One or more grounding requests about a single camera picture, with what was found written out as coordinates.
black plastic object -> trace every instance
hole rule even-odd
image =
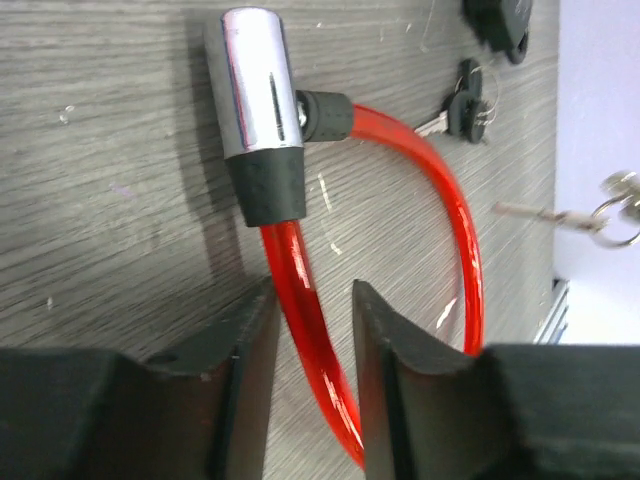
[[[640,478],[640,348],[471,358],[353,287],[367,480]]]
[[[524,37],[520,40],[520,43],[516,46],[516,48],[512,50],[507,50],[507,58],[514,65],[519,65],[524,62],[524,58],[527,56],[527,51],[529,50],[529,30],[524,32]]]
[[[306,116],[302,125],[305,142],[337,142],[353,129],[353,104],[342,93],[297,91]]]
[[[146,365],[0,350],[0,478],[261,479],[279,328],[265,282]]]
[[[481,41],[519,64],[529,45],[532,3],[533,0],[464,0],[464,12]]]
[[[476,97],[465,90],[452,93],[445,100],[443,110],[447,111],[447,131],[450,135],[461,137],[467,129],[467,117]]]
[[[475,58],[460,63],[460,90],[466,90],[475,98],[482,98],[482,69]]]
[[[482,100],[471,102],[464,125],[465,136],[470,143],[477,144],[482,141],[487,126],[486,112],[488,109],[489,107]]]
[[[304,148],[256,150],[230,157],[226,164],[247,227],[307,215]]]

red plastic coating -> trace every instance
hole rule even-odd
[[[403,123],[375,110],[354,106],[351,136],[387,145],[411,158],[431,180],[447,209],[458,243],[465,290],[466,353],[482,349],[484,296],[480,250],[469,207],[438,153]],[[265,252],[289,329],[316,400],[336,437],[360,465],[364,448],[360,415],[333,350],[298,222],[261,228]]]

wooden board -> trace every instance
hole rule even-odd
[[[558,2],[534,2],[519,67],[478,45],[461,2],[253,3],[283,16],[298,88],[342,91],[411,125],[435,117],[463,58],[495,72],[489,144],[432,141],[479,231],[488,339],[532,340],[551,303],[552,231],[496,217],[491,206],[553,201]],[[0,0],[0,345],[98,345],[144,357],[267,274],[221,161],[204,59],[203,18],[232,6]],[[493,101],[489,75],[485,91]],[[382,147],[316,144],[307,188],[303,228],[352,383],[354,278],[460,345],[456,247],[421,174]],[[282,331],[265,478],[362,478]]]

black rubber sleeve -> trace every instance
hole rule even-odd
[[[247,227],[307,215],[304,148],[257,150],[230,157],[226,163]]]
[[[342,93],[298,90],[306,123],[302,126],[305,142],[337,142],[344,140],[353,129],[353,104]]]

silver key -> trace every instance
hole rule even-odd
[[[447,112],[442,112],[438,115],[438,118],[425,123],[424,125],[416,128],[416,133],[422,138],[428,137],[434,133],[444,133],[449,128],[449,120]]]
[[[601,187],[624,205],[620,212],[622,218],[640,225],[640,178],[635,172],[614,173]]]
[[[572,211],[554,212],[546,208],[535,208],[516,203],[498,202],[494,206],[494,211],[502,215],[532,218],[553,223],[557,227],[566,227],[591,233],[599,232],[609,223],[609,218],[606,217],[594,217],[593,215]]]

